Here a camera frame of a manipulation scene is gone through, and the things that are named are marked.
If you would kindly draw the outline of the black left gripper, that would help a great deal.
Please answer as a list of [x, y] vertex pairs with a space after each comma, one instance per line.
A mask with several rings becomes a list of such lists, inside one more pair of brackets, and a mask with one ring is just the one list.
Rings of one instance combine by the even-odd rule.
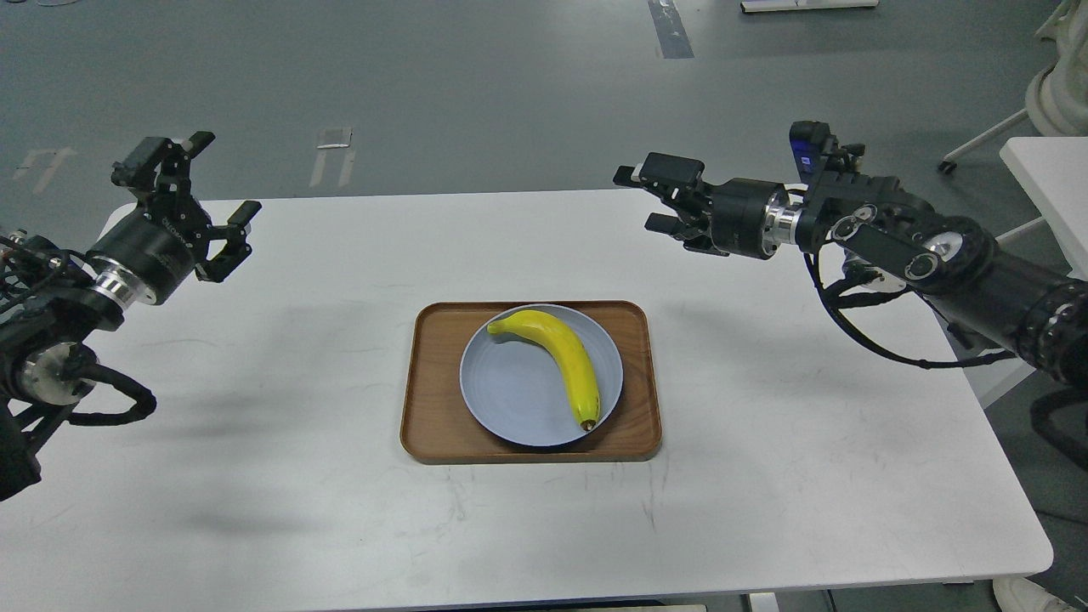
[[[209, 131], [182, 142], [146, 137], [112, 164], [112, 184], [128, 189], [140, 212], [126, 215], [92, 244], [94, 270], [123, 267], [143, 283], [139, 299], [161, 305], [194, 271], [201, 281], [221, 283], [252, 255], [247, 237], [261, 201], [242, 201], [226, 224], [217, 227], [191, 194], [191, 161], [214, 140]], [[224, 245], [209, 258], [211, 241]]]

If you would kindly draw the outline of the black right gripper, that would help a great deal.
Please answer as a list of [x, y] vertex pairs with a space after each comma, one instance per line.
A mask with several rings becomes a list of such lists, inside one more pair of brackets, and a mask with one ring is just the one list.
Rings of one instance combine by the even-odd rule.
[[710, 208], [710, 236], [698, 225], [680, 218], [651, 213], [644, 228], [679, 241], [695, 254], [739, 255], [769, 259], [774, 249], [764, 244], [764, 224], [769, 206], [781, 197], [781, 184], [761, 179], [732, 178], [724, 184], [704, 182], [703, 161], [663, 152], [650, 152], [636, 166], [615, 170], [613, 185], [645, 189], [676, 209]]

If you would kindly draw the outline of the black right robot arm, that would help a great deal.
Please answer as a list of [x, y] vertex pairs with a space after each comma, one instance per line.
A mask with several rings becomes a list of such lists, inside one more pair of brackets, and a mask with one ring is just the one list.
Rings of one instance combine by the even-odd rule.
[[805, 186], [800, 204], [784, 185], [759, 179], [707, 183], [703, 162], [662, 152], [618, 167], [613, 181], [668, 206], [645, 227], [688, 250], [766, 260], [791, 244], [813, 269], [824, 244], [837, 244], [865, 264], [846, 286], [892, 276], [953, 325], [1085, 388], [1084, 281], [1003, 252], [976, 221], [937, 213], [897, 178], [862, 174], [863, 145], [839, 144], [824, 122], [793, 123], [789, 140]]

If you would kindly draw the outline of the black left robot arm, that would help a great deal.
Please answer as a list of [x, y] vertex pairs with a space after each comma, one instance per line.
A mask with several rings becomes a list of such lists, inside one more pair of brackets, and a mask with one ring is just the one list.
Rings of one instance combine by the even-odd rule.
[[86, 344], [94, 331], [116, 330], [132, 303], [166, 302], [188, 276], [220, 283], [252, 254], [260, 201], [217, 225], [191, 193], [191, 162], [214, 137], [146, 137], [114, 164], [135, 207], [88, 252], [3, 234], [3, 499], [42, 480], [37, 454], [63, 423], [115, 427], [156, 411], [147, 387], [100, 363]]

